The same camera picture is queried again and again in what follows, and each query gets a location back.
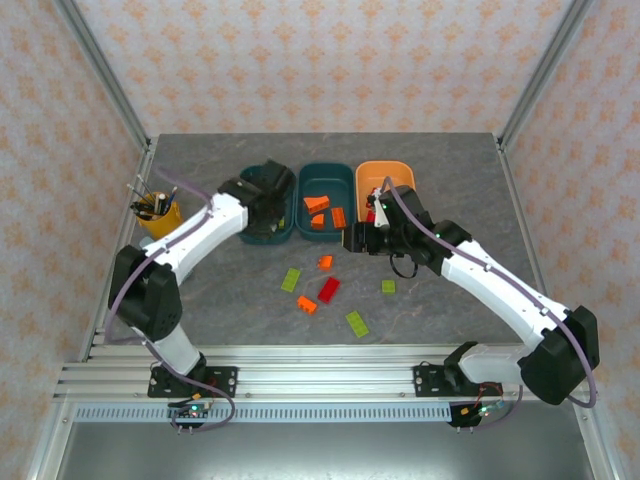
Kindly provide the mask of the aluminium side rail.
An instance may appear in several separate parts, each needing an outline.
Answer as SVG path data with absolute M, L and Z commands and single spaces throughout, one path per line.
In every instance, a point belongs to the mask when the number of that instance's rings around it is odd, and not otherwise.
M 154 137 L 150 140 L 149 145 L 142 148 L 141 154 L 134 169 L 134 173 L 128 178 L 128 181 L 132 185 L 136 186 L 139 183 L 138 175 L 141 175 L 144 179 L 148 177 L 156 144 L 157 138 Z M 136 220 L 132 217 L 132 213 L 130 212 L 129 207 L 130 203 L 133 200 L 133 197 L 134 193 L 128 187 L 126 187 L 124 199 L 119 204 L 120 217 L 116 229 L 116 236 L 114 237 L 114 240 L 112 242 L 109 263 L 107 265 L 105 273 L 102 276 L 100 291 L 94 302 L 93 310 L 89 317 L 80 351 L 76 357 L 76 361 L 80 363 L 84 363 L 88 360 L 95 335 L 101 334 L 104 330 L 103 325 L 109 313 L 108 301 L 115 257 L 119 250 L 127 245 L 131 240 L 131 236 L 136 224 Z
M 541 266 L 535 251 L 535 245 L 533 242 L 530 228 L 527 223 L 525 210 L 523 208 L 523 204 L 517 189 L 513 171 L 511 169 L 511 166 L 509 164 L 509 161 L 506 155 L 506 150 L 504 149 L 500 139 L 497 136 L 494 137 L 494 141 L 495 141 L 496 151 L 505 175 L 506 183 L 510 192 L 511 200 L 515 209 L 521 235 L 522 235 L 525 249 L 527 252 L 529 265 L 532 269 L 532 273 L 534 276 L 536 289 L 542 294 L 544 294 L 546 297 L 551 297 L 551 295 L 548 292 L 547 286 L 545 285 L 544 275 L 542 273 Z

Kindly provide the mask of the small control circuit board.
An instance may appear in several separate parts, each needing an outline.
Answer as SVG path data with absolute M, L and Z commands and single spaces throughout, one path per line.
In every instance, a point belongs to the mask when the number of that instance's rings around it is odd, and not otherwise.
M 486 420 L 496 412 L 503 410 L 503 400 L 490 402 L 451 402 L 449 404 L 450 420 L 448 425 L 456 430 L 476 430 L 482 425 L 487 426 Z
M 193 434 L 209 417 L 210 402 L 174 402 L 167 405 L 167 418 L 178 433 Z

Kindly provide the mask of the wide aluminium base rail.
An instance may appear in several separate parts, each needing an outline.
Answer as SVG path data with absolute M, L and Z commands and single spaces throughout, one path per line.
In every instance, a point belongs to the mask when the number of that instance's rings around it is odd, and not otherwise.
M 441 363 L 451 345 L 204 346 L 214 366 L 236 366 L 237 402 L 402 401 L 414 397 L 412 368 Z M 95 345 L 86 361 L 66 363 L 57 400 L 140 401 L 153 358 L 135 345 Z

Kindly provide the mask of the shiny metal panel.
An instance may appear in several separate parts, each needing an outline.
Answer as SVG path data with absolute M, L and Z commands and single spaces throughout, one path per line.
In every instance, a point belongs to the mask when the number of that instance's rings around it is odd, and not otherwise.
M 593 480 L 580 433 L 444 424 L 77 424 L 57 480 Z

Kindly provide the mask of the silver pen white tip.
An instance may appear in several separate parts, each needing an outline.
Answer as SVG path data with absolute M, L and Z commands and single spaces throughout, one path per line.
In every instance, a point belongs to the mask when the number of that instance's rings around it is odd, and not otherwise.
M 142 195 L 138 190 L 136 190 L 131 184 L 127 184 L 127 187 L 131 192 L 133 192 L 138 197 L 138 202 L 141 205 L 144 205 L 147 208 L 153 208 L 154 203 L 151 202 L 145 195 Z

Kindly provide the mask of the orange plastic container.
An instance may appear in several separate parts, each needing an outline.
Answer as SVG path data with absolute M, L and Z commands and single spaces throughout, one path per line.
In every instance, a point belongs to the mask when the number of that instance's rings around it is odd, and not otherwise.
M 369 160 L 361 163 L 355 171 L 357 218 L 365 221 L 370 208 L 367 197 L 374 188 L 381 187 L 384 179 L 390 176 L 396 187 L 407 185 L 416 189 L 412 168 L 399 160 Z

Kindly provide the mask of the yellow pen cup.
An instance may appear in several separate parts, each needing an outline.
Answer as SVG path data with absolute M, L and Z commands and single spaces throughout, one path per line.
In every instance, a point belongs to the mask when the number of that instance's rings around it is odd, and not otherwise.
M 155 202 L 151 197 L 145 195 L 151 202 L 154 203 L 153 208 L 149 208 L 153 211 L 153 217 L 150 221 L 144 221 L 139 219 L 135 214 L 137 221 L 141 227 L 143 227 L 154 240 L 172 233 L 184 222 L 180 206 L 176 200 L 173 200 L 170 208 L 166 208 L 162 215 L 157 215 L 154 212 Z

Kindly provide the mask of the lower aluminium frame post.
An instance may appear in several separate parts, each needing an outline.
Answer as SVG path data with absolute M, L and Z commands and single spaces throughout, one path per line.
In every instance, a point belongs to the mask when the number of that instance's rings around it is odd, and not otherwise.
M 44 420 L 26 480 L 56 480 L 77 410 L 75 402 L 53 402 Z
M 618 480 L 618 475 L 607 450 L 597 409 L 573 405 L 586 454 L 594 480 Z

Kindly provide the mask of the aluminium frame post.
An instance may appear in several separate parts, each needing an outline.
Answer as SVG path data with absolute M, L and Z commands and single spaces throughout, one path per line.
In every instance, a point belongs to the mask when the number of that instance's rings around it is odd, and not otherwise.
M 552 73 L 562 59 L 576 32 L 582 25 L 594 0 L 571 0 L 569 8 L 549 44 L 537 63 L 531 78 L 520 95 L 502 133 L 496 137 L 499 150 L 505 152 L 514 141 L 539 96 L 546 87 Z
M 104 87 L 134 143 L 143 151 L 151 139 L 76 0 L 52 0 Z
M 56 480 L 77 410 L 75 402 L 53 402 L 44 420 L 26 480 Z
M 594 480 L 618 480 L 618 475 L 607 450 L 597 409 L 573 405 L 586 454 Z

